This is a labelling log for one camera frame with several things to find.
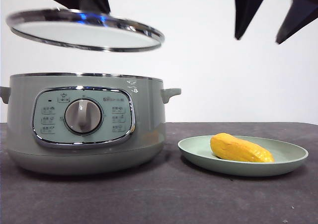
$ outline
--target table surface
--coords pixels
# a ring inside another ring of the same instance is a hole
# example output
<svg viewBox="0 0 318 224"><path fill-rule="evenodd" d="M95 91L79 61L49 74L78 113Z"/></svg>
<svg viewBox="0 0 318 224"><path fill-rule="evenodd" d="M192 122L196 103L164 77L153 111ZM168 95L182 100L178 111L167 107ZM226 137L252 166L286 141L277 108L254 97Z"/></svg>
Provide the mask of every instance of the table surface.
<svg viewBox="0 0 318 224"><path fill-rule="evenodd" d="M167 123L162 152L139 167L50 176L15 166L1 125L3 224L317 224L318 126L304 123ZM291 142L309 151L288 174L211 172L181 156L179 140L220 132Z"/></svg>

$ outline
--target gray-green cooker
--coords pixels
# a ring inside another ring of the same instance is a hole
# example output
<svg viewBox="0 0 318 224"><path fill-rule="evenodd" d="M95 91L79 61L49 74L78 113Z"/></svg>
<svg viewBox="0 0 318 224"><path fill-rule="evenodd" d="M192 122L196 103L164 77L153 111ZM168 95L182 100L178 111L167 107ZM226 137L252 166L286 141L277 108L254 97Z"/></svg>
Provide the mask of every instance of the gray-green cooker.
<svg viewBox="0 0 318 224"><path fill-rule="evenodd" d="M164 104L181 94L157 78L82 73L12 75L0 91L12 159L59 175L110 172L152 159L165 140Z"/></svg>

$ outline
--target white wall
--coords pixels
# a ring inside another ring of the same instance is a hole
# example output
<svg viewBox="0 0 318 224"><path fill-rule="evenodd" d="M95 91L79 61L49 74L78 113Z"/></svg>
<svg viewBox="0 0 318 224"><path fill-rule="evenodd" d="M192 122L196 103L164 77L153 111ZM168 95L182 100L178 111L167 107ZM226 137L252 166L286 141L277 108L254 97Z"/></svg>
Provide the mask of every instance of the white wall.
<svg viewBox="0 0 318 224"><path fill-rule="evenodd" d="M168 122L296 121L318 124L318 20L282 45L276 33L291 0L265 0L241 41L234 0L110 0L113 15L166 36L145 53L60 48L13 35L14 11L56 7L51 0L1 0L1 85L33 72L87 72L162 78L182 95L166 105ZM6 121L6 105L1 121Z"/></svg>

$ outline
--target yellow food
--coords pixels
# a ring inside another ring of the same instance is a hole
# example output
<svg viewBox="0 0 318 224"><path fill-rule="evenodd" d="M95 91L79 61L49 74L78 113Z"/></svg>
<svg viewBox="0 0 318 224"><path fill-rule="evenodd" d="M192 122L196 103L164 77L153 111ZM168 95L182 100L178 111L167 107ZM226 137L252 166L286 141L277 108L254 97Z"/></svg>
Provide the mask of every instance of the yellow food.
<svg viewBox="0 0 318 224"><path fill-rule="evenodd" d="M245 162L273 162L273 155L263 147L241 140L227 133L220 133L210 140L213 153L222 158Z"/></svg>

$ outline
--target control panel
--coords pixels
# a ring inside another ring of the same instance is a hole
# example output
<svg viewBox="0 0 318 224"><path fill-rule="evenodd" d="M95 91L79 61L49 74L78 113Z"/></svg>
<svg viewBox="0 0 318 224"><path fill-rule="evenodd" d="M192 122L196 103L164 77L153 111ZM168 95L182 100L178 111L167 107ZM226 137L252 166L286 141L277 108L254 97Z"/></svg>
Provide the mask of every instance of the control panel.
<svg viewBox="0 0 318 224"><path fill-rule="evenodd" d="M134 131L130 95L120 89L59 87L40 93L33 131L41 144L79 147L120 142Z"/></svg>

